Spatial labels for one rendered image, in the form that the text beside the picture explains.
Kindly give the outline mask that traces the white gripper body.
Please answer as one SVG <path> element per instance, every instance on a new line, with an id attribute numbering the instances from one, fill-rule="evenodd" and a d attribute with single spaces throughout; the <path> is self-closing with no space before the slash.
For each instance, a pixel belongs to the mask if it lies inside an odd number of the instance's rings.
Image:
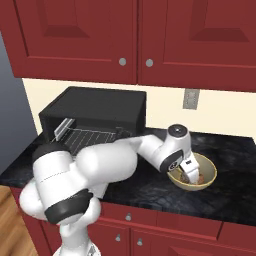
<path id="1" fill-rule="evenodd" d="M 199 180 L 199 164 L 198 163 L 185 163 L 184 171 L 191 184 L 197 184 Z"/>

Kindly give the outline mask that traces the brown toasted bread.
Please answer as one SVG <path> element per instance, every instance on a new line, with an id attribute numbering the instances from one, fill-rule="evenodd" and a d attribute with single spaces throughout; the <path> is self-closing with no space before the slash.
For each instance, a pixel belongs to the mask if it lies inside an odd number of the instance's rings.
<path id="1" fill-rule="evenodd" d="M 192 183 L 189 178 L 184 174 L 181 173 L 180 175 L 180 181 L 186 184 L 192 184 L 192 185 L 202 185 L 204 184 L 204 175 L 199 173 L 199 178 L 195 183 Z"/>

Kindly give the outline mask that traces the tan ceramic bowl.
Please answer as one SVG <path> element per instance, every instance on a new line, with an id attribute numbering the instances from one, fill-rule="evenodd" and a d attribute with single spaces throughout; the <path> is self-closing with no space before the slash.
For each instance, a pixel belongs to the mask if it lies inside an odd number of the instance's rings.
<path id="1" fill-rule="evenodd" d="M 179 188 L 186 191 L 199 191 L 209 187 L 217 177 L 217 169 L 214 163 L 207 157 L 194 153 L 196 162 L 199 164 L 199 173 L 204 175 L 204 184 L 202 185 L 192 185 L 186 184 L 180 181 L 181 173 L 185 173 L 182 166 L 177 167 L 171 172 L 168 172 L 169 179 Z"/>

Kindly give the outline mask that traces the black toaster oven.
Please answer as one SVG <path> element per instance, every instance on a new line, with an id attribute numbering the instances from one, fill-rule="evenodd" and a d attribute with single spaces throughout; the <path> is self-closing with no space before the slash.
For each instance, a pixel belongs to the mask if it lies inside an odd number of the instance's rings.
<path id="1" fill-rule="evenodd" d="M 70 86 L 39 113 L 39 118 L 49 143 L 65 118 L 75 120 L 70 128 L 112 131 L 121 127 L 138 136 L 146 126 L 146 93 Z"/>

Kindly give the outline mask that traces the red drawer front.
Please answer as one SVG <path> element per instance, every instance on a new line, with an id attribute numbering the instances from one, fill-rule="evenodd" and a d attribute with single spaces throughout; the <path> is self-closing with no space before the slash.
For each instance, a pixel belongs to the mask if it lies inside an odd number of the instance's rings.
<path id="1" fill-rule="evenodd" d="M 131 221 L 125 220 L 127 213 L 131 213 Z M 107 202 L 102 203 L 102 217 L 109 220 L 121 221 L 125 223 L 135 223 L 147 226 L 155 226 L 157 223 L 157 212 L 154 210 Z"/>
<path id="2" fill-rule="evenodd" d="M 157 226 L 174 230 L 187 236 L 217 240 L 222 222 L 194 216 L 159 212 L 157 215 Z"/>
<path id="3" fill-rule="evenodd" d="M 224 222 L 218 241 L 256 252 L 256 227 Z"/>

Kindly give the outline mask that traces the red base cupboard door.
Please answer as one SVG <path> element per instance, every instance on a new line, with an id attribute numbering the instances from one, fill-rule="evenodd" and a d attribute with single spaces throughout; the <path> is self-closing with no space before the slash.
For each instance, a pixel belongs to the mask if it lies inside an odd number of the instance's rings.
<path id="1" fill-rule="evenodd" d="M 137 245 L 139 238 L 142 246 Z M 256 252 L 132 229 L 131 256 L 256 256 Z"/>
<path id="2" fill-rule="evenodd" d="M 130 229 L 114 224 L 98 223 L 88 227 L 88 234 L 102 256 L 130 256 Z M 117 234 L 121 241 L 115 241 Z"/>

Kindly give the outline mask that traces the grey fridge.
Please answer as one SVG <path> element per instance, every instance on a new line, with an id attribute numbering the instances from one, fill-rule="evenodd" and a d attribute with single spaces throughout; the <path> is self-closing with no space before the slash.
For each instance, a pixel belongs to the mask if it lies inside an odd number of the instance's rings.
<path id="1" fill-rule="evenodd" d="M 15 78 L 0 33 L 0 175 L 37 137 L 21 78 Z"/>

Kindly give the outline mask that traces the grey wall socket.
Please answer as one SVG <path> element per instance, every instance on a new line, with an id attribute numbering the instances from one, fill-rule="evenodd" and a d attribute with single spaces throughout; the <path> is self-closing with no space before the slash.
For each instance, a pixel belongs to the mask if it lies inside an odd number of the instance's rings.
<path id="1" fill-rule="evenodd" d="M 196 110 L 199 100 L 199 89 L 185 89 L 183 98 L 183 108 Z"/>

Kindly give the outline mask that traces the red wall cupboard door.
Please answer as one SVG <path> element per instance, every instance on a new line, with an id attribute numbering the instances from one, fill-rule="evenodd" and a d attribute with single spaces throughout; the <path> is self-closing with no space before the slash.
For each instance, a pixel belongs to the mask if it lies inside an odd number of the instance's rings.
<path id="1" fill-rule="evenodd" d="M 0 0 L 0 31 L 16 77 L 136 82 L 137 0 Z"/>
<path id="2" fill-rule="evenodd" d="M 138 50 L 141 85 L 256 92 L 256 0 L 140 0 Z"/>

